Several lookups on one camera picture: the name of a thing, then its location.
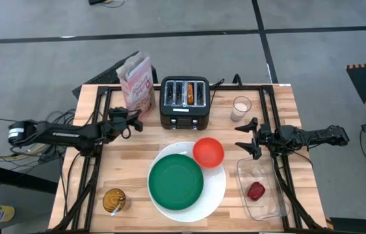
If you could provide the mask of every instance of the toaster slot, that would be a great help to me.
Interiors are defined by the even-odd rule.
[[[194,105],[194,82],[187,83],[187,105]]]
[[[183,85],[184,83],[182,81],[176,81],[176,105],[183,104]]]
[[[164,97],[165,105],[173,104],[173,94],[174,94],[174,82],[167,81],[165,84],[165,97]]]
[[[197,89],[196,89],[196,99],[197,99],[197,106],[204,106],[205,100],[204,100],[204,83],[203,82],[197,82]]]

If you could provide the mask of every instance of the glass of milk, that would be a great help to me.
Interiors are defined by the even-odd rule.
[[[233,122],[239,122],[243,116],[250,110],[252,103],[247,97],[236,97],[233,101],[232,113],[230,119]]]

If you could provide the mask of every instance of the black stripe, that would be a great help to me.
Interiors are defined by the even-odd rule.
[[[265,60],[268,64],[271,82],[274,84],[278,84],[278,78],[277,78],[276,72],[275,72],[274,61],[272,60],[271,50],[269,49],[268,38],[267,38],[267,35],[265,34],[266,31],[263,26],[261,11],[259,10],[259,5],[258,5],[257,0],[252,0],[252,4],[254,6],[256,23],[258,24],[259,35],[261,37],[261,43],[262,43],[263,52],[265,55]]]
[[[245,35],[256,34],[256,29],[237,29],[237,30],[219,30],[219,31],[182,31],[182,32],[151,32],[135,34],[108,34],[95,36],[58,36],[45,38],[11,38],[0,39],[0,44],[10,43],[29,43],[29,42],[73,42],[85,40],[117,40],[134,38],[167,38],[178,36],[218,36],[218,35]]]
[[[348,32],[348,31],[366,31],[366,26],[349,26],[349,27],[315,27],[301,29],[267,29],[267,34],[277,33],[326,33],[326,32]]]

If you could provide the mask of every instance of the green plate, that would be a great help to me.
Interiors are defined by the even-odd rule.
[[[153,166],[148,186],[153,199],[162,207],[181,210],[191,206],[203,190],[203,173],[196,161],[173,154]]]

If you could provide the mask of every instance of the red object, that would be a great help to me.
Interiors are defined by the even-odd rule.
[[[214,138],[202,138],[194,144],[193,157],[200,166],[204,168],[215,168],[223,161],[223,146]]]
[[[254,202],[259,200],[265,193],[265,187],[260,182],[254,182],[249,188],[248,197]]]

